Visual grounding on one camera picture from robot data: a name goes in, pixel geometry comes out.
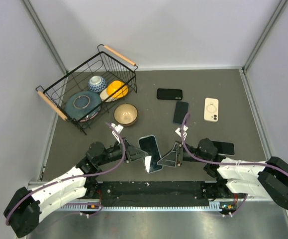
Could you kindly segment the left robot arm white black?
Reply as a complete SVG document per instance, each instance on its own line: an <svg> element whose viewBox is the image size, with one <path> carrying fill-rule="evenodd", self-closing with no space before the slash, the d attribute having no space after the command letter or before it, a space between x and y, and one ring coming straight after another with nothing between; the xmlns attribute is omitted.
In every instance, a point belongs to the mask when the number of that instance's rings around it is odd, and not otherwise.
<svg viewBox="0 0 288 239"><path fill-rule="evenodd" d="M97 193L96 178L105 174L101 165L114 161L130 163L146 156L147 152L133 146L126 138L109 148L94 142L85 157L63 175L31 190L18 189L3 212L6 225L22 238L65 204L84 196L93 197Z"/></svg>

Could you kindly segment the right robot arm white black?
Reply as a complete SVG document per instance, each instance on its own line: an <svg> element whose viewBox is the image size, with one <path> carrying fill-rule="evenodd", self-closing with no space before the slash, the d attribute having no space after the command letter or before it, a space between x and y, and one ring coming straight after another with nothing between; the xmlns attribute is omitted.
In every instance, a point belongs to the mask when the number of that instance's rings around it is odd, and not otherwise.
<svg viewBox="0 0 288 239"><path fill-rule="evenodd" d="M288 210L288 164L279 157L262 162L234 160L220 155L213 141L204 138L197 147L175 142L157 164L176 167L182 161L205 163L204 170L216 178L216 189L222 197L232 193L263 197Z"/></svg>

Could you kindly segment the dark blue phone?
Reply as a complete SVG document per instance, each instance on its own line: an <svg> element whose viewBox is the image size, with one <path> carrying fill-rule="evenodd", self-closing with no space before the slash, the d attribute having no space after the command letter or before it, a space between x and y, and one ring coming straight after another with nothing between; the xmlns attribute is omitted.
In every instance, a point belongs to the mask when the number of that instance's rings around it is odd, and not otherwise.
<svg viewBox="0 0 288 239"><path fill-rule="evenodd" d="M189 104L183 101L177 101L173 116L173 123L174 124L182 124L185 115L187 114L189 109Z"/></svg>

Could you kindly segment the white phone black screen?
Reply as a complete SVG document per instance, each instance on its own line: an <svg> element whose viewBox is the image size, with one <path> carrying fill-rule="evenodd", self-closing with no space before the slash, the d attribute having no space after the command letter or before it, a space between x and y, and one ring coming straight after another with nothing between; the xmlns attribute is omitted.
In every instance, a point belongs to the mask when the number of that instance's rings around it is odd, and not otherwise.
<svg viewBox="0 0 288 239"><path fill-rule="evenodd" d="M217 148L218 154L230 155L230 156L235 155L235 147L233 143L213 141L213 144Z"/></svg>

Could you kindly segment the black phone case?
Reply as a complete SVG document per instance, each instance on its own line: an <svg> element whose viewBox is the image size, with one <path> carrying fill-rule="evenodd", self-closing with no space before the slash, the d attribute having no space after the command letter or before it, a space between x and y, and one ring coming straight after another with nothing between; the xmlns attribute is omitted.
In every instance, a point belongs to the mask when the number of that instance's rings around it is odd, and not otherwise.
<svg viewBox="0 0 288 239"><path fill-rule="evenodd" d="M183 99L183 91L181 89L158 88L157 99L181 101Z"/></svg>

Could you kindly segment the cream phone case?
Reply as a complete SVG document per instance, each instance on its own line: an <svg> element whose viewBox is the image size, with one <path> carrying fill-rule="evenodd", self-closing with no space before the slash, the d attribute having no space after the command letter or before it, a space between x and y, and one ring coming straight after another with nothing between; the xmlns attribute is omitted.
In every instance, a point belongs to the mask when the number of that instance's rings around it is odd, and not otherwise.
<svg viewBox="0 0 288 239"><path fill-rule="evenodd" d="M208 122L218 122L219 100L214 98L205 98L203 118Z"/></svg>

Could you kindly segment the beige brown bowl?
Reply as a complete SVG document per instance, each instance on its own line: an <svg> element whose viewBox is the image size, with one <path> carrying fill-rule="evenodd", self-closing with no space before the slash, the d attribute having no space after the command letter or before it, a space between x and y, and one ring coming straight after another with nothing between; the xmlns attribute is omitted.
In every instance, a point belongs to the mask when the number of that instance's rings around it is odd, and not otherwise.
<svg viewBox="0 0 288 239"><path fill-rule="evenodd" d="M133 125L138 118L138 110L132 104L121 104L114 111L114 119L122 126Z"/></svg>

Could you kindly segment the pink plate under teal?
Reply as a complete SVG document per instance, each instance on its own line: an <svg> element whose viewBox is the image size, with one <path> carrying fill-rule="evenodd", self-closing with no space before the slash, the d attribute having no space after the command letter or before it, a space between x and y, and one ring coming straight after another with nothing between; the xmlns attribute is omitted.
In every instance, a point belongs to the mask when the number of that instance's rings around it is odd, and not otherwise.
<svg viewBox="0 0 288 239"><path fill-rule="evenodd" d="M88 114L84 118L80 119L79 122L89 121L89 120L93 119L94 117L96 117L98 114L99 114L99 111L92 112L91 114Z"/></svg>

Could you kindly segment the yellow bowl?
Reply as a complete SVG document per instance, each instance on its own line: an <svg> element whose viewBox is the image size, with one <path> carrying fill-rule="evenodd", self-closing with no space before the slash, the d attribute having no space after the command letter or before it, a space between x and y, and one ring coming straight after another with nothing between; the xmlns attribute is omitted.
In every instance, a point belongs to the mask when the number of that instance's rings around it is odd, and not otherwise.
<svg viewBox="0 0 288 239"><path fill-rule="evenodd" d="M120 99L128 94L129 88L126 83L120 80L115 80L108 85L106 92L109 96L115 99Z"/></svg>

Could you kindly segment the white bowl in basket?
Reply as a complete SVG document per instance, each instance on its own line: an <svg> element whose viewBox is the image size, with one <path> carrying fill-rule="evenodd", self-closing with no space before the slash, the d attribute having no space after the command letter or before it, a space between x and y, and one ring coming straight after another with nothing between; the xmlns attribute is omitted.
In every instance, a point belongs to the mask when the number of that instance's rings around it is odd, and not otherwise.
<svg viewBox="0 0 288 239"><path fill-rule="evenodd" d="M109 103L109 102L114 102L116 100L118 100L118 98L114 98L114 97L110 97L109 94L107 93L107 89L104 89L101 93L100 93L100 98L103 102Z"/></svg>

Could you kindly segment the teal blue plate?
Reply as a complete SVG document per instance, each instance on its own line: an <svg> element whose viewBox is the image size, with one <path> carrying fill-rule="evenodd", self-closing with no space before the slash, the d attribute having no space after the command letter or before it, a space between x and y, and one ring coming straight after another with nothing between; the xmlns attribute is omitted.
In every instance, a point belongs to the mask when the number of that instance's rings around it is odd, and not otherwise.
<svg viewBox="0 0 288 239"><path fill-rule="evenodd" d="M66 113L80 120L92 112L100 111L101 98L92 91L81 91L72 95L65 104Z"/></svg>

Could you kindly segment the blue white patterned bowl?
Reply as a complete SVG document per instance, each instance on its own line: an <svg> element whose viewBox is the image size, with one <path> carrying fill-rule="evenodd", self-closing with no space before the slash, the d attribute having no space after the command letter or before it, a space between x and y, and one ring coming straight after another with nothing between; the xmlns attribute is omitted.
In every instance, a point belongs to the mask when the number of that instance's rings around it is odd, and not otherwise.
<svg viewBox="0 0 288 239"><path fill-rule="evenodd" d="M95 93L101 93L107 88L107 82L102 76L92 76L88 81L88 88Z"/></svg>

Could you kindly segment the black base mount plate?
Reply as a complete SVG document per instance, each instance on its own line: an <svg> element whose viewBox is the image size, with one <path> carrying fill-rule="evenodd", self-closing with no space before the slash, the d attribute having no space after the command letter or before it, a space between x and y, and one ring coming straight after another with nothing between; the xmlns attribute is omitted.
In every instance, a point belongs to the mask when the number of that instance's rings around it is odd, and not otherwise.
<svg viewBox="0 0 288 239"><path fill-rule="evenodd" d="M98 183L92 198L105 207L192 207L219 196L214 184L199 181L120 181Z"/></svg>

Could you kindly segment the aluminium rail with comb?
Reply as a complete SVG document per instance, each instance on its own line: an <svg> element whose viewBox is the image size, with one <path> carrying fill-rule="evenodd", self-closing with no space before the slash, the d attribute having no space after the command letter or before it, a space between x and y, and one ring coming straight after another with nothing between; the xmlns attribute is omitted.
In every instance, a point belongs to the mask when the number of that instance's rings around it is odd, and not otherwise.
<svg viewBox="0 0 288 239"><path fill-rule="evenodd" d="M58 210L66 211L82 211L94 212L99 208L105 211L233 211L240 204L243 194L233 194L226 188L219 186L217 182L204 182L206 184L214 184L214 189L217 191L219 198L210 200L208 206L192 206L192 207L105 207L101 204L99 199L93 199L92 196L84 196L75 199Z"/></svg>

